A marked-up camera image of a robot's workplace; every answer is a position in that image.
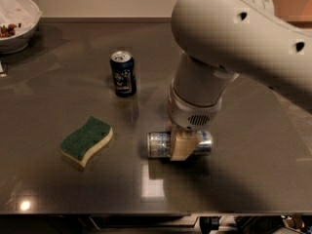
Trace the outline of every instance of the white object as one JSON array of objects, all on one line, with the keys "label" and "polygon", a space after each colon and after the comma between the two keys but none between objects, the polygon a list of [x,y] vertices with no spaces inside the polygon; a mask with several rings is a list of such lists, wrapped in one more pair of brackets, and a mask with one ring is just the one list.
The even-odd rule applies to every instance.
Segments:
[{"label": "white object", "polygon": [[25,48],[39,22],[41,12],[31,0],[0,0],[0,26],[19,25],[16,35],[0,38],[0,53],[9,54]]},{"label": "white object", "polygon": [[178,0],[172,30],[186,52],[170,88],[174,124],[206,129],[211,120],[191,124],[190,115],[213,119],[235,73],[312,108],[311,34],[274,17],[272,0]]}]

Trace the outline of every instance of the metal can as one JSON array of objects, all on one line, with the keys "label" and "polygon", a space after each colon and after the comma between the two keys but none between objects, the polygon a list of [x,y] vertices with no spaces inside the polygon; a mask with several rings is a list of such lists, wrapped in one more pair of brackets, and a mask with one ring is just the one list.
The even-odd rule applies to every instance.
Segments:
[{"label": "metal can", "polygon": [[111,55],[110,67],[118,97],[127,98],[137,91],[135,60],[131,53],[118,51]]}]

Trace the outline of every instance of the tabletop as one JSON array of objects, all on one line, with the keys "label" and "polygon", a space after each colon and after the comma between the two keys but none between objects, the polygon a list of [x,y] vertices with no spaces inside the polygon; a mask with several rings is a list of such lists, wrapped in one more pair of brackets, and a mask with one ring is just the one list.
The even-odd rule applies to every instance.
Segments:
[{"label": "tabletop", "polygon": [[[117,50],[136,61],[132,97],[114,92]],[[179,55],[169,23],[40,23],[1,55],[0,214],[311,214],[310,114],[247,77],[224,93],[210,156],[148,159]],[[80,169],[59,145],[90,116],[114,136]]]}]

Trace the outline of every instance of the black can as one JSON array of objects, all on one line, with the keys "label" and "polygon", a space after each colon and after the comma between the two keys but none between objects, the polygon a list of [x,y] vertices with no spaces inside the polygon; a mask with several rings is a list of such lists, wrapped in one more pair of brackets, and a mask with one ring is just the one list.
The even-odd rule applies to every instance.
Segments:
[{"label": "black can", "polygon": [[118,97],[128,98],[137,91],[135,60],[127,51],[111,55],[110,67]]}]

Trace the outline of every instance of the bowl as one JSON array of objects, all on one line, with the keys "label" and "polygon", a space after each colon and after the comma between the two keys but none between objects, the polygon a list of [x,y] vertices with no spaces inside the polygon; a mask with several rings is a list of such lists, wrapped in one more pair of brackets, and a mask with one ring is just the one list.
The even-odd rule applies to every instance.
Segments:
[{"label": "bowl", "polygon": [[25,30],[8,38],[0,38],[0,54],[11,54],[27,47],[30,38],[36,30],[41,13],[32,0],[17,0],[20,5],[31,15],[31,25]]}]

